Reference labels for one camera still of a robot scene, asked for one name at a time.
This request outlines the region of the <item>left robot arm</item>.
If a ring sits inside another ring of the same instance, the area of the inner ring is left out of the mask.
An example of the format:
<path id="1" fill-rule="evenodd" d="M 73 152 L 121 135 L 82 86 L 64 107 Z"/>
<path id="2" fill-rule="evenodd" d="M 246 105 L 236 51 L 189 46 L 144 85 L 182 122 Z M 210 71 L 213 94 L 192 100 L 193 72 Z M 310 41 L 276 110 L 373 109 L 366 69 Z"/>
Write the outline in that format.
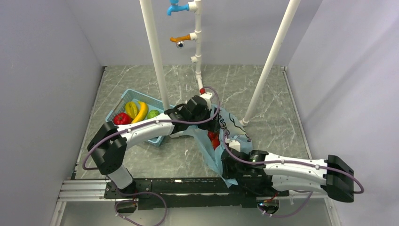
<path id="1" fill-rule="evenodd" d="M 195 95 L 187 103 L 176 105 L 151 119 L 127 125 L 106 122 L 87 146 L 102 175 L 107 176 L 124 198 L 134 194 L 136 183 L 123 165 L 126 150 L 155 137 L 169 136 L 186 131 L 190 126 L 202 130 L 217 130 L 220 106 L 211 104 L 211 93 Z"/>

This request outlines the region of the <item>red fake fruit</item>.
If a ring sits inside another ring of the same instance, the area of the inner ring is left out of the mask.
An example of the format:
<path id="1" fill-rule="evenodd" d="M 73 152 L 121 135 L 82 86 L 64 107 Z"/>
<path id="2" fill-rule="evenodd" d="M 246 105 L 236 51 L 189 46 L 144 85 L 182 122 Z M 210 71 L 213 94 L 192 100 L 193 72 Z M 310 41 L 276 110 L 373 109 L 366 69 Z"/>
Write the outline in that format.
<path id="1" fill-rule="evenodd" d="M 211 141 L 211 145 L 212 145 L 213 149 L 216 150 L 216 148 L 218 146 L 220 146 L 219 132 L 208 131 L 207 136 L 208 136 L 209 140 Z"/>

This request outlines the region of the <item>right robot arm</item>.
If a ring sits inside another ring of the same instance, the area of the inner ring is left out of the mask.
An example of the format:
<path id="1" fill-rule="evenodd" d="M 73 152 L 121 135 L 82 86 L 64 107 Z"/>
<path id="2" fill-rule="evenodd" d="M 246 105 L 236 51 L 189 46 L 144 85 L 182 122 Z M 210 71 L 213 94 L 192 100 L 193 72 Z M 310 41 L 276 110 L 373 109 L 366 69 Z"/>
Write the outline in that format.
<path id="1" fill-rule="evenodd" d="M 329 198 L 354 202 L 354 170 L 340 157 L 326 159 L 296 159 L 261 150 L 249 153 L 232 148 L 220 157 L 222 177 L 257 196 L 289 190 L 317 192 Z"/>

